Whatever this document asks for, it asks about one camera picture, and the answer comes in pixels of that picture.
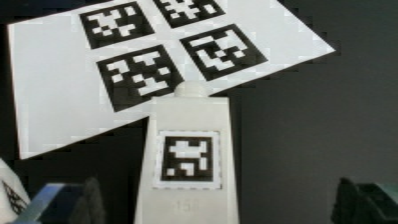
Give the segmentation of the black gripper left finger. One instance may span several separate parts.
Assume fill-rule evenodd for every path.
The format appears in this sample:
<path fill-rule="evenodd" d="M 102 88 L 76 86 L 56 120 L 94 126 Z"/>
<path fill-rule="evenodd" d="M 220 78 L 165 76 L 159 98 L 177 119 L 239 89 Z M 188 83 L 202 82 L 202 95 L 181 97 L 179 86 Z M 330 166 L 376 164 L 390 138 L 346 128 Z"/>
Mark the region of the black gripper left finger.
<path fill-rule="evenodd" d="M 46 184 L 10 224 L 106 224 L 97 179 Z"/>

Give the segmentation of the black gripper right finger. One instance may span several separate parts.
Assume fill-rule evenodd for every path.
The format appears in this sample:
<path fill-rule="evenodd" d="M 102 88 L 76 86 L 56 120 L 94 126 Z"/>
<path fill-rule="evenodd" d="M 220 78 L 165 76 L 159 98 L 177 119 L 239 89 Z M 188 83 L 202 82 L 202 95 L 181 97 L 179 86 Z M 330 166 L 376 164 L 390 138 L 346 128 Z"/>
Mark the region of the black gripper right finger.
<path fill-rule="evenodd" d="M 398 224 L 398 184 L 339 180 L 332 224 Z"/>

